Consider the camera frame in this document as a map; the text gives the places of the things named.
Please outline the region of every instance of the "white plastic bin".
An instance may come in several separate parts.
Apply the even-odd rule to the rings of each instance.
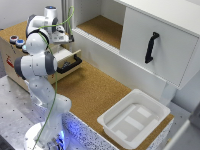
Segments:
[[[169,108],[136,89],[101,115],[98,122],[122,147],[136,149],[169,113]]]

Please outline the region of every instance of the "white cabinet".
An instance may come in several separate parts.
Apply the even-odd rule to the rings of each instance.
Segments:
[[[159,37],[154,40],[153,60],[145,63],[154,32]],[[194,35],[134,9],[126,9],[120,54],[178,87],[197,42],[198,37]]]

